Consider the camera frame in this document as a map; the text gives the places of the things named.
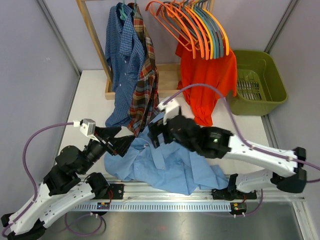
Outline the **red brown plaid shirt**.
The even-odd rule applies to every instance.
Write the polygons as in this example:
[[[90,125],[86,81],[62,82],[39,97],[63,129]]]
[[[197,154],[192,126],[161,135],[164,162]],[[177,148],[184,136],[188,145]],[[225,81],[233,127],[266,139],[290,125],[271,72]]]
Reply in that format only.
[[[133,15],[133,26],[144,49],[144,63],[133,92],[129,109],[131,121],[127,127],[135,136],[138,136],[159,113],[156,109],[159,104],[159,71],[156,66],[154,45],[139,6],[136,14]]]

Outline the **light blue shirt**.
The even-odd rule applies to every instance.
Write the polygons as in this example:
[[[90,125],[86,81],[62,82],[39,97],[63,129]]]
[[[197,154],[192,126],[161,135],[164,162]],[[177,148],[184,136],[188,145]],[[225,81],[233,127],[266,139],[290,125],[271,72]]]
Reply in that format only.
[[[162,135],[160,146],[155,148],[148,133],[145,128],[123,157],[106,153],[105,170],[121,181],[145,182],[155,189],[187,196],[196,188],[221,190],[228,186],[219,165],[209,165],[203,156],[176,142],[165,144]]]

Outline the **teal hanger plaid shirt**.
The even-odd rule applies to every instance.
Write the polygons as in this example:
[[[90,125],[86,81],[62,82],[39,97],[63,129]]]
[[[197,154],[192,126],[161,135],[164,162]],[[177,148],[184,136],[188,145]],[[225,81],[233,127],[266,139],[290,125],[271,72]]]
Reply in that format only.
[[[132,9],[133,15],[135,15],[136,12],[137,12],[137,10],[138,10],[137,0],[134,0],[133,2],[130,2],[130,3],[128,4],[128,6]]]

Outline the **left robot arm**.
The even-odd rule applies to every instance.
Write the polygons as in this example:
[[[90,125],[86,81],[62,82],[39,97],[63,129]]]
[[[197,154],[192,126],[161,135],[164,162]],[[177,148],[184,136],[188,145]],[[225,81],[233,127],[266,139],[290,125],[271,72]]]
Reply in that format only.
[[[100,172],[80,176],[105,154],[122,157],[133,136],[117,137],[121,127],[90,127],[80,124],[80,130],[89,138],[83,150],[74,145],[66,146],[55,158],[56,164],[34,185],[34,194],[14,213],[1,217],[2,236],[8,240],[38,240],[60,217],[74,207],[93,199],[110,197],[110,185]]]

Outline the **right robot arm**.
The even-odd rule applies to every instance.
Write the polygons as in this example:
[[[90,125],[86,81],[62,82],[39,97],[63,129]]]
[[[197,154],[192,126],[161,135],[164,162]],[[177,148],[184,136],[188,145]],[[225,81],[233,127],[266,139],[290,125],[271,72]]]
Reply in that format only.
[[[232,198],[276,187],[301,193],[307,184],[304,148],[283,151],[243,141],[219,127],[201,127],[183,115],[156,118],[136,137],[124,156],[106,154],[106,171],[121,181],[140,181],[155,189],[190,195],[195,189],[225,190]],[[208,159],[230,159],[259,166],[226,177]]]

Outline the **blue checked shirt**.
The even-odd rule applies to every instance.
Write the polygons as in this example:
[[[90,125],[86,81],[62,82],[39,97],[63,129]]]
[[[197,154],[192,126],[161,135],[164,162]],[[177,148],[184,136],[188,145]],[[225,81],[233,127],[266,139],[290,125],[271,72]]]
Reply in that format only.
[[[107,127],[127,126],[133,94],[145,62],[144,47],[133,24],[133,10],[119,2],[109,11],[106,27],[105,58],[110,66],[114,110],[106,120]]]

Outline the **orange t-shirt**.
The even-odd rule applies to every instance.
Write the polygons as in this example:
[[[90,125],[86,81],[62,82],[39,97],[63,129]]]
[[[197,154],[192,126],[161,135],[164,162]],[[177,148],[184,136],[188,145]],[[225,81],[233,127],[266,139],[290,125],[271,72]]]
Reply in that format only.
[[[192,52],[179,43],[175,54],[180,57],[179,89],[191,84],[207,84],[218,89],[223,97],[230,92],[237,95],[237,60],[233,51],[227,56],[206,60],[198,51],[196,58],[193,58]],[[191,87],[183,95],[191,107],[195,122],[204,127],[212,126],[212,113],[220,96],[203,86]]]

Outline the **hanging hanger bunch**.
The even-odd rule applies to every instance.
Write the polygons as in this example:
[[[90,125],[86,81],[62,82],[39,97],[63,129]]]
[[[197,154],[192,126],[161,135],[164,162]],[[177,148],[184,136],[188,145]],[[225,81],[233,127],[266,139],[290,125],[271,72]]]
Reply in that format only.
[[[213,0],[151,0],[145,7],[195,58],[213,60],[230,54],[226,31],[213,15]]]

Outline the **teal hanger blue shirt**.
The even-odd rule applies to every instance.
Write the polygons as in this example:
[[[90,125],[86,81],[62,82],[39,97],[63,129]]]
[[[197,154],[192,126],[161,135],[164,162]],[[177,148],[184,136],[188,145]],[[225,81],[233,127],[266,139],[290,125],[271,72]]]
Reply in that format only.
[[[128,19],[130,12],[127,10],[125,0],[122,0],[121,2],[118,3],[117,10],[119,13],[119,17],[122,21],[125,21]]]

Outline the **wooden clothes rack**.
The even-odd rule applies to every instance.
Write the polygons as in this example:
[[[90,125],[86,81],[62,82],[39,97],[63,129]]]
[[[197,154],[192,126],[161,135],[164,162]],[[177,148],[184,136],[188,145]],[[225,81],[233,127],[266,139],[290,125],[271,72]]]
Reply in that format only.
[[[145,61],[143,45],[138,42],[133,21],[121,21],[113,8],[108,22],[111,28],[106,30],[106,47],[103,50],[86,2],[78,0],[77,5],[107,76],[106,99],[131,98]]]

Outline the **green plastic basket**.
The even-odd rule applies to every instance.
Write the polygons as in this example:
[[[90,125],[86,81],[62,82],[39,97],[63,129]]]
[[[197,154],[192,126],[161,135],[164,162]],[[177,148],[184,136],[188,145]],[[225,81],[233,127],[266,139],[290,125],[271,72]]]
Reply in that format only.
[[[286,102],[288,95],[273,58],[263,51],[234,50],[236,96],[226,97],[237,116],[265,116]]]

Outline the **aluminium rail base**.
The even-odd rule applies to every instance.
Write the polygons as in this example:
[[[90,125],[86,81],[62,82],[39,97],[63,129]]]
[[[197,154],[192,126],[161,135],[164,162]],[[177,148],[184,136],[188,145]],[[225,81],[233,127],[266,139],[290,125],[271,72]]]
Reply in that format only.
[[[98,203],[107,199],[87,200],[72,210],[77,212],[230,212],[231,201],[213,199],[210,190],[196,189],[191,195],[170,193],[155,189],[144,182],[122,182],[109,174],[105,175],[110,184],[123,184],[123,191],[113,191],[110,207],[98,208]]]

